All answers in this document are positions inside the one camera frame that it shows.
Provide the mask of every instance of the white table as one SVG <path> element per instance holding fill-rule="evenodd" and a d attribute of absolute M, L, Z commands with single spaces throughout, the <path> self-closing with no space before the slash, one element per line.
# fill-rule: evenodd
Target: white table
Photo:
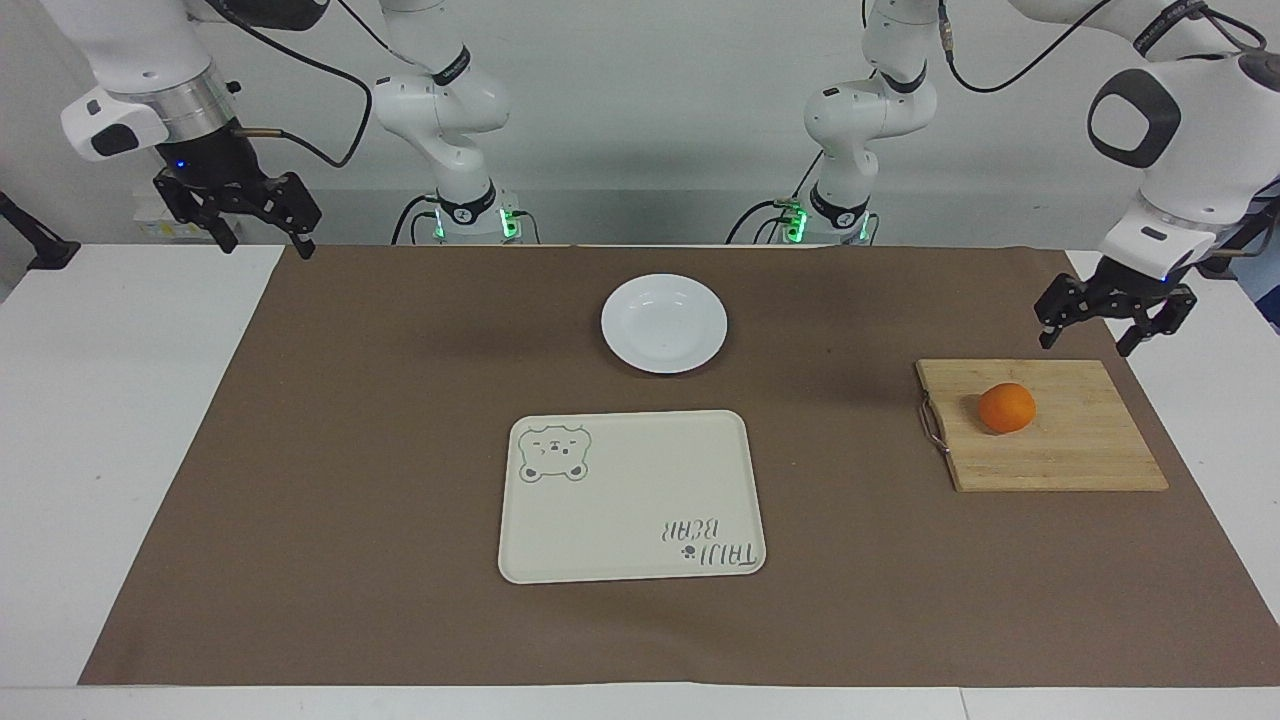
<path fill-rule="evenodd" d="M 91 245 L 0 305 L 0 719 L 1280 717 L 1280 688 L 74 688 L 280 251 Z M 1280 338 L 1190 282 L 1132 365 L 1280 616 Z"/>

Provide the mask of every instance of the orange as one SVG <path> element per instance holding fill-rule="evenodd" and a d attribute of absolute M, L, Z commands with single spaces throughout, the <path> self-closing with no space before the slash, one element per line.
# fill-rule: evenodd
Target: orange
<path fill-rule="evenodd" d="M 1036 419 L 1036 398 L 1018 383 L 1001 383 L 982 393 L 978 416 L 997 433 L 1011 433 Z"/>

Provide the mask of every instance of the green led light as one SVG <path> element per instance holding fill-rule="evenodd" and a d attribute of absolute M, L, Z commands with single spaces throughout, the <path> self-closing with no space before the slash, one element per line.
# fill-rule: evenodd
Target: green led light
<path fill-rule="evenodd" d="M 809 213 L 796 208 L 795 217 L 791 218 L 791 225 L 787 228 L 787 241 L 788 242 L 803 242 L 804 241 L 804 228 L 809 224 Z"/>
<path fill-rule="evenodd" d="M 506 208 L 498 208 L 498 214 L 502 217 L 502 232 L 511 240 L 520 234 L 520 223 L 511 219 L 511 213 Z"/>

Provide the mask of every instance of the black cable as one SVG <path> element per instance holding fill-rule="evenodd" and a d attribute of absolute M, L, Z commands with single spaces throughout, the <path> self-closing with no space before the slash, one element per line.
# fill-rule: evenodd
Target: black cable
<path fill-rule="evenodd" d="M 739 218 L 736 223 L 733 223 L 733 229 L 728 231 L 728 237 L 724 238 L 724 245 L 733 243 L 733 236 L 737 234 L 737 231 L 742 229 L 742 225 L 746 224 L 746 220 L 751 215 L 759 213 L 760 210 L 764 210 L 765 208 L 772 208 L 773 204 L 774 204 L 773 200 L 765 200 L 764 202 L 756 202 L 755 205 L 751 205 L 751 208 L 746 213 L 742 213 L 742 217 Z"/>
<path fill-rule="evenodd" d="M 751 238 L 751 245 L 760 243 L 760 233 L 764 232 L 764 228 L 773 225 L 773 229 L 777 231 L 780 224 L 782 224 L 782 220 L 780 220 L 778 218 L 769 218 L 768 220 L 760 223 L 760 227 L 755 229 L 755 237 Z M 767 242 L 765 245 L 769 245 L 772 242 L 773 242 L 773 233 L 769 233 L 769 242 Z"/>
<path fill-rule="evenodd" d="M 317 70 L 326 72 L 326 73 L 329 73 L 329 74 L 332 74 L 334 77 L 339 77 L 339 78 L 342 78 L 342 79 L 344 79 L 344 81 L 355 85 L 356 87 L 358 87 L 361 90 L 361 92 L 365 94 L 365 111 L 364 111 L 362 117 L 360 118 L 360 127 L 356 128 L 356 136 L 351 140 L 351 146 L 347 147 L 347 154 L 343 155 L 340 160 L 334 160 L 329 155 L 321 152 L 315 145 L 311 145 L 310 142 L 302 140 L 301 137 L 298 137 L 298 136 L 296 136 L 296 135 L 293 135 L 291 132 L 287 132 L 287 131 L 282 129 L 282 131 L 279 131 L 279 135 L 274 136 L 274 137 L 282 137 L 284 140 L 291 140 L 293 142 L 297 142 L 298 145 L 301 145 L 302 147 L 307 149 L 308 151 L 311 151 L 312 154 L 315 154 L 317 158 L 320 158 L 325 163 L 333 165 L 334 168 L 346 167 L 347 163 L 351 161 L 352 156 L 356 155 L 356 149 L 360 147 L 360 141 L 365 138 L 365 128 L 369 127 L 369 117 L 374 111 L 374 92 L 369 88 L 369 86 L 365 85 L 364 81 L 361 81 L 360 78 L 357 78 L 356 76 L 353 76 L 351 73 L 347 73 L 344 70 L 339 70 L 338 68 L 334 68 L 333 65 L 326 65 L 326 64 L 321 63 L 320 60 L 314 60 L 314 59 L 303 55 L 302 53 L 298 53 L 297 50 L 293 50 L 292 47 L 282 45 L 282 44 L 276 42 L 275 40 L 271 40 L 270 37 L 262 35 L 256 28 L 253 28 L 251 24 L 248 24 L 247 22 L 242 20 L 239 18 L 239 15 L 237 15 L 230 9 L 228 9 L 225 6 L 225 4 L 221 3 L 221 0 L 206 0 L 206 3 L 209 3 L 209 6 L 212 8 L 215 13 L 218 13 L 219 15 L 221 15 L 221 18 L 224 20 L 227 20 L 230 24 L 241 28 L 250 37 L 252 37 L 252 38 L 257 40 L 259 42 L 262 42 L 262 44 L 265 44 L 265 45 L 275 49 L 279 53 L 283 53 L 283 54 L 288 55 L 289 58 L 293 58 L 294 60 L 297 60 L 297 61 L 300 61 L 300 63 L 302 63 L 305 65 L 310 65 L 310 67 L 312 67 L 312 68 L 315 68 Z"/>
<path fill-rule="evenodd" d="M 369 35 L 369 37 L 374 38 L 374 42 L 381 45 L 383 50 L 388 53 L 392 51 L 390 46 L 387 45 L 387 41 L 379 37 L 379 35 L 374 32 L 374 28 L 369 27 L 369 23 L 365 22 L 365 18 L 361 18 L 360 13 L 353 10 L 351 5 L 347 4 L 347 0 L 338 0 L 338 4 L 342 5 L 343 10 L 347 10 L 347 14 L 351 15 L 351 19 L 356 20 L 356 23 L 365 29 L 365 33 Z"/>
<path fill-rule="evenodd" d="M 1043 53 L 1037 55 L 1036 59 L 1030 61 L 1030 64 L 1028 64 L 1025 68 L 1019 70 L 1018 74 L 1015 74 L 1014 77 L 1006 79 L 1000 85 L 993 85 L 991 87 L 978 87 L 966 81 L 964 77 L 960 76 L 960 70 L 956 69 L 955 49 L 948 47 L 947 42 L 943 42 L 942 49 L 945 50 L 947 56 L 947 67 L 951 68 L 951 74 L 955 76 L 956 82 L 959 82 L 960 86 L 964 87 L 965 90 L 969 90 L 972 92 L 980 92 L 984 95 L 992 92 L 1000 92 L 1001 90 L 1005 90 L 1006 87 L 1027 77 L 1027 73 L 1036 69 L 1036 67 L 1039 65 L 1044 60 L 1044 58 L 1048 58 L 1055 50 L 1059 49 L 1060 45 L 1066 42 L 1068 37 L 1075 35 L 1075 31 L 1080 29 L 1084 26 L 1084 23 L 1089 22 L 1089 18 L 1098 14 L 1100 10 L 1110 5 L 1112 1 L 1114 0 L 1101 0 L 1098 4 L 1093 5 L 1093 8 L 1091 8 L 1089 12 L 1084 13 L 1083 15 L 1080 15 L 1078 20 L 1071 23 L 1071 27 L 1066 28 L 1066 32 L 1059 36 L 1059 38 L 1055 40 L 1052 45 L 1050 45 L 1048 47 L 1044 49 Z M 938 19 L 943 23 L 943 33 L 948 33 L 951 19 L 947 17 L 946 0 L 938 0 Z"/>
<path fill-rule="evenodd" d="M 413 243 L 413 245 L 417 245 L 417 222 L 421 220 L 422 218 L 433 218 L 434 219 L 435 218 L 435 213 L 433 213 L 430 210 L 426 211 L 426 213 L 419 213 L 417 215 L 413 215 L 412 220 L 408 222 L 408 241 L 411 243 Z"/>
<path fill-rule="evenodd" d="M 401 210 L 399 219 L 396 220 L 396 229 L 392 231 L 392 245 L 399 242 L 399 233 L 402 229 L 404 229 L 404 220 L 408 219 L 410 211 L 412 211 L 419 202 L 439 202 L 439 201 L 440 201 L 439 197 L 431 197 L 430 195 L 419 195 L 417 197 L 406 202 L 404 209 Z"/>
<path fill-rule="evenodd" d="M 1212 8 L 1204 8 L 1203 10 L 1201 10 L 1201 13 L 1208 19 L 1210 23 L 1213 24 L 1215 28 L 1217 28 L 1217 32 L 1222 33 L 1222 37 L 1225 37 L 1231 45 L 1235 45 L 1236 50 L 1242 53 L 1249 53 L 1254 50 L 1261 51 L 1267 49 L 1267 38 L 1265 35 L 1258 32 L 1258 28 L 1243 20 L 1238 20 L 1231 15 L 1219 13 Z M 1243 29 L 1244 32 L 1249 33 L 1253 37 L 1253 40 L 1258 42 L 1257 46 L 1251 46 L 1240 42 L 1238 37 L 1235 37 L 1234 35 L 1228 32 L 1225 27 L 1222 27 L 1222 23 L 1226 23 L 1236 29 Z"/>
<path fill-rule="evenodd" d="M 538 218 L 535 218 L 532 213 L 529 210 L 517 210 L 516 213 L 512 213 L 512 215 L 516 218 L 529 218 L 529 222 L 534 225 L 534 242 L 538 245 L 543 243 L 543 233 L 538 232 Z"/>

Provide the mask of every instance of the metal handle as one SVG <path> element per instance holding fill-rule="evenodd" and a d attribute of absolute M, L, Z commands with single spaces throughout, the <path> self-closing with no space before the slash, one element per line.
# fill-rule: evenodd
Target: metal handle
<path fill-rule="evenodd" d="M 929 441 L 933 442 L 938 450 L 942 451 L 942 455 L 951 455 L 951 448 L 947 447 L 947 443 L 940 437 L 942 432 L 941 424 L 933 414 L 933 406 L 929 405 L 929 391 L 924 391 L 924 400 L 920 402 L 920 425 L 924 427 L 924 434 L 928 436 Z"/>

